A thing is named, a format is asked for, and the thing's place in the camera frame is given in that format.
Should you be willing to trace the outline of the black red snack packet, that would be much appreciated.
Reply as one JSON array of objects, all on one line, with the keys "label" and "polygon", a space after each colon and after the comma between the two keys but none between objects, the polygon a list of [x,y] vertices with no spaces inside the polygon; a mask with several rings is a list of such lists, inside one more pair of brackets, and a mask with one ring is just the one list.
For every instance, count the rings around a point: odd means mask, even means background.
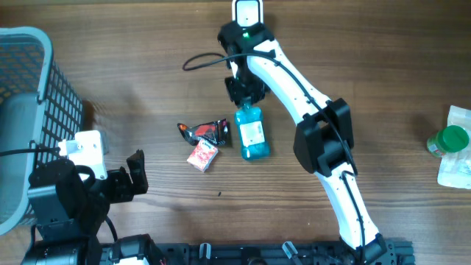
[{"label": "black red snack packet", "polygon": [[208,141],[216,146],[225,145],[230,134],[229,123],[226,119],[211,121],[194,127],[178,123],[177,128],[182,137],[192,146],[196,146],[201,140]]}]

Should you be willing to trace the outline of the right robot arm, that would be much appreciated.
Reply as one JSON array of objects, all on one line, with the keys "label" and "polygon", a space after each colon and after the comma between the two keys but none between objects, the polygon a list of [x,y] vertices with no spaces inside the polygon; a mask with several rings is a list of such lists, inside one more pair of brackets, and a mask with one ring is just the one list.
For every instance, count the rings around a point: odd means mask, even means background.
[{"label": "right robot arm", "polygon": [[217,40],[233,71],[225,80],[230,100],[246,110],[264,99],[267,91],[273,92],[296,125],[295,157],[325,189],[350,258],[356,264],[379,259],[386,245],[356,183],[349,105],[343,99],[331,100],[312,86],[261,22],[242,26],[231,21],[221,27]]}]

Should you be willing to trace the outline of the blue mouthwash bottle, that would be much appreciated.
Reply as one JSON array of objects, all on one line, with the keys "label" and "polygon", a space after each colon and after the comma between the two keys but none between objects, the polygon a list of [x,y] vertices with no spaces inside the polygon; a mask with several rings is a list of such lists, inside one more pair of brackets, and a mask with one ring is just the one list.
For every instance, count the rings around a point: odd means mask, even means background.
[{"label": "blue mouthwash bottle", "polygon": [[263,129],[263,113],[259,107],[244,103],[234,115],[241,141],[241,156],[257,160],[270,155],[270,147]]}]

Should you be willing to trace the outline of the green lid jar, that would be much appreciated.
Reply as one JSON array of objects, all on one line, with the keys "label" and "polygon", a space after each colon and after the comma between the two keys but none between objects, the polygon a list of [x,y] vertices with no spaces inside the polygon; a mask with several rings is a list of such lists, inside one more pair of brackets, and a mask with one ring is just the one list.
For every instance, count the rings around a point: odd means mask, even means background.
[{"label": "green lid jar", "polygon": [[470,142],[467,131],[458,125],[450,125],[438,131],[427,140],[427,149],[435,157],[457,153],[465,149]]}]

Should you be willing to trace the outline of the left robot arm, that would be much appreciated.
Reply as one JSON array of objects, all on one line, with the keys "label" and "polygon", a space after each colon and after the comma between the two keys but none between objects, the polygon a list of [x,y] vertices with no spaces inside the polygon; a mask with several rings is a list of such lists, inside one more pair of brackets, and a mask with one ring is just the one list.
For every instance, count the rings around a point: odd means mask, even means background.
[{"label": "left robot arm", "polygon": [[32,240],[23,264],[99,264],[103,246],[96,234],[108,221],[110,206],[148,191],[144,151],[127,158],[127,168],[97,177],[90,166],[59,159],[29,176],[27,196],[41,241]]}]

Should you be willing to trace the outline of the beige paper pouch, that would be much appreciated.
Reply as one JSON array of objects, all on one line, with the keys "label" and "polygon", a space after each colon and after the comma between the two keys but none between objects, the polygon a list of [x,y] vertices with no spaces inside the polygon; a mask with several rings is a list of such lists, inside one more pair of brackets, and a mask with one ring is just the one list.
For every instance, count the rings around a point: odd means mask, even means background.
[{"label": "beige paper pouch", "polygon": [[[470,136],[470,110],[452,105],[447,124],[460,126]],[[437,183],[441,186],[470,190],[470,144],[463,150],[442,158]]]}]

